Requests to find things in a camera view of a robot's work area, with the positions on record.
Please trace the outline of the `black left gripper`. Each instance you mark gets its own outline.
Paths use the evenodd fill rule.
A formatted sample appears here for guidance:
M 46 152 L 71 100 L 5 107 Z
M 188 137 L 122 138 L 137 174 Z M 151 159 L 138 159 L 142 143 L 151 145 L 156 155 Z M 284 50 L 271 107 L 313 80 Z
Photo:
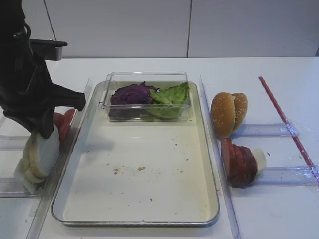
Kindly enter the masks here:
M 41 57 L 31 62 L 0 61 L 0 106 L 3 114 L 30 132 L 38 131 L 49 139 L 54 131 L 54 107 L 73 107 L 82 111 L 86 104 L 84 93 L 52 82 L 47 64 Z

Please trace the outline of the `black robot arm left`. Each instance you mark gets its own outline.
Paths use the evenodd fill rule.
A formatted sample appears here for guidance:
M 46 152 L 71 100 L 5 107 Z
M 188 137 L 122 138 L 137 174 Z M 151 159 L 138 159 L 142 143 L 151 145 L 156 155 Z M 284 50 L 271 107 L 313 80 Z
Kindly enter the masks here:
M 20 0 L 0 2 L 0 106 L 5 117 L 48 139 L 55 107 L 83 110 L 86 99 L 53 83 L 42 54 L 34 51 Z

